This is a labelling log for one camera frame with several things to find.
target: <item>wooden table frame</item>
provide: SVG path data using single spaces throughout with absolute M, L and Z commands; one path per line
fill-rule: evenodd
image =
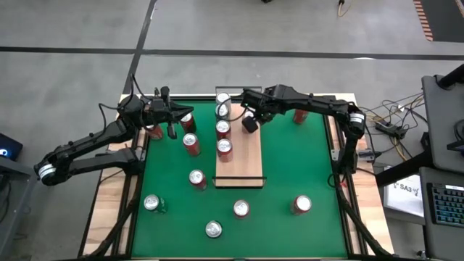
M 315 95 L 332 95 L 337 99 L 344 99 L 348 102 L 356 102 L 354 94 L 315 94 Z M 173 99 L 176 97 L 188 97 L 190 99 L 200 99 L 202 97 L 211 98 L 211 95 L 171 95 Z M 332 117 L 324 117 L 324 120 L 330 126 L 328 131 L 329 140 L 331 140 L 332 149 L 339 149 L 340 145 L 344 145 L 344 141 L 340 142 L 342 133 L 337 132 L 337 125 Z M 147 139 L 144 130 L 141 130 L 138 135 L 137 144 L 135 147 L 146 146 Z M 110 144 L 108 150 L 118 150 L 127 146 L 131 146 L 132 141 L 127 141 L 122 144 Z M 358 141 L 357 149 L 367 149 L 367 143 L 365 138 Z M 372 164 L 367 162 L 358 162 L 358 167 L 362 169 L 373 171 Z M 101 172 L 100 179 L 106 178 L 113 173 L 116 173 L 119 169 L 110 168 Z M 124 173 L 119 173 L 102 184 L 97 186 L 97 190 L 94 197 L 94 203 L 92 204 L 91 211 L 89 213 L 88 223 L 86 230 L 83 234 L 82 244 L 78 256 L 90 254 L 94 251 L 100 243 L 105 239 L 113 225 L 116 223 L 120 212 L 124 209 L 121 206 L 121 202 L 127 202 L 127 199 L 134 195 L 136 190 L 137 176 L 126 177 Z M 346 182 L 344 182 L 344 193 L 345 196 L 350 200 L 352 207 L 359 210 L 360 217 L 374 236 L 379 244 L 388 252 L 393 253 L 393 246 L 389 236 L 388 226 L 386 224 L 384 209 L 381 203 L 381 199 L 378 193 L 376 179 L 373 175 L 357 171 L 354 175 L 348 176 Z M 372 250 L 365 244 L 359 244 L 359 235 L 351 219 L 343 214 L 342 222 L 347 222 L 346 228 L 350 237 L 345 241 L 350 241 L 351 246 L 347 246 L 347 251 L 351 251 L 354 254 L 373 254 Z M 135 220 L 131 216 L 125 222 L 125 225 L 120 233 L 120 242 L 117 249 L 113 249 L 113 246 L 107 251 L 106 255 L 111 254 L 130 254 L 126 253 L 126 247 L 131 240 L 128 240 L 129 230 L 133 229 Z

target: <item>can lid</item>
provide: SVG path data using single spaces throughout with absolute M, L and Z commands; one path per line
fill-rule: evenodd
M 191 119 L 191 113 L 188 113 L 187 115 L 185 115 L 185 116 L 181 119 L 181 122 L 186 123 L 186 122 L 188 122 L 190 119 Z
M 148 195 L 144 200 L 144 206 L 148 210 L 154 210 L 158 207 L 160 203 L 158 197 L 156 195 Z
M 218 221 L 210 221 L 206 224 L 206 234 L 210 238 L 217 238 L 223 232 L 223 228 L 220 226 Z
M 231 125 L 225 120 L 220 120 L 216 123 L 216 130 L 220 133 L 226 133 L 231 129 Z
M 227 106 L 223 104 L 220 108 L 219 105 L 216 106 L 216 114 L 219 115 L 220 117 L 224 117 L 229 113 L 229 110 L 227 109 Z
M 233 205 L 233 211 L 236 215 L 245 216 L 249 211 L 248 202 L 244 201 L 243 199 L 237 200 Z
M 219 149 L 220 152 L 229 152 L 232 150 L 232 143 L 228 139 L 223 138 L 217 142 L 217 149 Z
M 247 110 L 247 111 L 245 112 L 245 114 L 244 114 L 244 117 L 248 117 L 248 116 L 254 117 L 254 113 L 253 113 L 253 112 L 250 112 L 249 110 Z
M 311 208 L 311 199 L 305 195 L 298 196 L 297 207 L 302 211 L 308 211 Z
M 203 172 L 201 170 L 192 170 L 188 176 L 188 179 L 193 184 L 198 184 L 203 181 Z
M 226 99 L 229 99 L 231 96 L 228 93 L 218 93 L 216 95 L 216 101 L 220 104 L 224 102 Z
M 183 143 L 187 146 L 191 146 L 191 145 L 194 145 L 196 142 L 196 136 L 195 134 L 192 134 L 192 133 L 187 133 L 184 137 L 183 137 Z

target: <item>soda can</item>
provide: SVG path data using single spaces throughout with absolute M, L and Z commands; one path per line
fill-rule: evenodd
M 239 219 L 245 218 L 249 213 L 249 204 L 243 199 L 237 200 L 233 204 L 233 213 Z
M 293 121 L 296 124 L 302 124 L 307 118 L 308 112 L 302 109 L 296 109 L 293 115 Z
M 181 126 L 185 133 L 196 133 L 196 123 L 191 113 L 181 119 Z
M 230 119 L 230 110 L 224 104 L 219 108 L 219 105 L 216 106 L 216 119 L 217 120 L 229 120 Z
M 218 140 L 231 138 L 231 124 L 225 120 L 218 121 L 216 123 L 216 137 Z
M 190 175 L 188 175 L 188 180 L 190 181 L 190 184 L 200 190 L 205 190 L 207 187 L 206 176 L 201 170 L 192 170 Z
M 162 139 L 163 132 L 162 132 L 160 125 L 157 125 L 156 127 L 154 125 L 150 125 L 150 126 L 147 126 L 146 128 L 148 129 L 146 130 L 146 132 L 148 133 L 148 136 L 151 139 L 154 139 L 154 140 Z
M 216 104 L 220 105 L 223 102 L 227 106 L 227 109 L 229 111 L 231 111 L 231 106 L 232 106 L 231 96 L 228 93 L 225 93 L 225 92 L 216 94 Z
M 243 118 L 246 118 L 246 117 L 254 117 L 254 113 L 252 111 L 247 110 L 244 113 Z M 249 133 L 243 124 L 241 125 L 241 132 L 246 133 L 246 134 Z
M 305 195 L 299 195 L 295 198 L 295 200 L 291 204 L 291 211 L 295 215 L 301 215 L 310 211 L 312 206 L 311 199 Z
M 205 231 L 208 237 L 216 239 L 223 233 L 223 227 L 218 221 L 212 220 L 206 224 Z
M 167 203 L 166 201 L 156 195 L 148 195 L 144 200 L 145 209 L 152 212 L 166 213 Z
M 183 145 L 187 148 L 187 151 L 191 156 L 198 156 L 200 154 L 200 143 L 198 142 L 198 138 L 195 134 L 187 133 L 183 137 L 182 141 Z
M 232 143 L 226 138 L 217 142 L 217 155 L 222 162 L 230 162 L 232 160 Z

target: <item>green soda can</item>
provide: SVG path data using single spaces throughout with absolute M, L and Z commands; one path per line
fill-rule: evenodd
M 167 203 L 165 199 L 157 195 L 148 195 L 144 200 L 145 209 L 152 212 L 166 213 Z

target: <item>wooden board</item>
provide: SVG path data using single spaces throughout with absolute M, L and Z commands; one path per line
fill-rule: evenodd
M 231 119 L 242 114 L 240 104 L 231 105 Z M 241 120 L 231 122 L 232 160 L 222 162 L 216 156 L 216 177 L 262 177 L 260 128 L 254 133 L 243 133 Z M 260 179 L 216 180 L 216 186 L 262 186 Z
M 348 102 L 356 102 L 354 94 L 315 94 L 315 95 L 334 95 L 337 99 L 344 99 Z M 330 119 L 332 140 L 336 148 L 339 148 L 339 140 L 336 136 L 336 129 L 334 119 Z M 112 144 L 109 146 L 111 150 L 118 150 L 125 147 L 125 144 Z M 367 142 L 365 138 L 358 141 L 357 149 L 366 149 Z M 358 167 L 373 171 L 372 165 L 367 162 L 358 162 Z M 103 171 L 101 178 L 114 173 L 113 169 L 106 169 Z M 136 183 L 137 177 L 132 177 L 131 187 Z M 377 189 L 376 178 L 363 171 L 357 171 L 353 175 L 353 181 L 355 184 L 355 191 L 357 202 L 360 208 L 361 219 L 373 235 L 373 237 L 379 242 L 379 244 L 388 252 L 393 253 L 392 240 L 390 239 L 389 229 L 386 224 L 384 207 L 381 203 L 380 195 Z M 98 245 L 107 236 L 113 225 L 115 224 L 117 211 L 119 210 L 119 202 L 121 199 L 121 193 L 124 186 L 124 174 L 116 175 L 113 178 L 103 182 L 99 187 L 96 195 L 96 201 L 94 208 L 91 210 L 91 224 L 85 238 L 85 245 L 83 254 L 90 254 L 94 251 Z M 349 199 L 349 194 L 345 191 L 346 197 Z M 354 244 L 355 253 L 360 253 L 359 244 L 357 243 L 356 228 L 352 221 L 349 221 L 349 232 L 352 235 L 352 241 Z M 128 235 L 128 222 L 125 224 L 123 230 L 123 236 L 120 243 L 120 253 L 123 254 L 125 251 L 125 243 Z

